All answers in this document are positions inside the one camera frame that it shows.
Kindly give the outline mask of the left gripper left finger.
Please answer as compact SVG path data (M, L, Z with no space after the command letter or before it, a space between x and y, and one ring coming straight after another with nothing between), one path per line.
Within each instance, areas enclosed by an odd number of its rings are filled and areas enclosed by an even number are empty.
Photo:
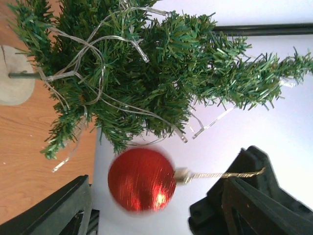
M2 235L85 235L92 210L88 175L82 175L0 226Z

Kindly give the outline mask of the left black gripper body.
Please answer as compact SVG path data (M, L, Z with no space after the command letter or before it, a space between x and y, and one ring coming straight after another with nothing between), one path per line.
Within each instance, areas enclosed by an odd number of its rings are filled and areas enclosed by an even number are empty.
M189 207L189 229L193 235L228 235L227 224L207 197Z

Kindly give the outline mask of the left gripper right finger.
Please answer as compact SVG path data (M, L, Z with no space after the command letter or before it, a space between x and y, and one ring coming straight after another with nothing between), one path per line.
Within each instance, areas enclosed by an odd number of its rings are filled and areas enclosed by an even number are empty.
M225 235L311 235L313 212L280 188L268 155L255 146L241 149L228 168L265 171L250 178L219 179L208 191Z

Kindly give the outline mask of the red ball ornament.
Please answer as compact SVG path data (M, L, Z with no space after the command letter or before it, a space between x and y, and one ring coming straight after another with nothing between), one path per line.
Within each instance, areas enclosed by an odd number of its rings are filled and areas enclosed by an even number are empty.
M157 149L134 147L111 163L108 187L116 204L125 211L157 212L169 204L178 185L195 179L250 178L264 171L263 167L254 172L193 173L187 168L174 168L170 159Z

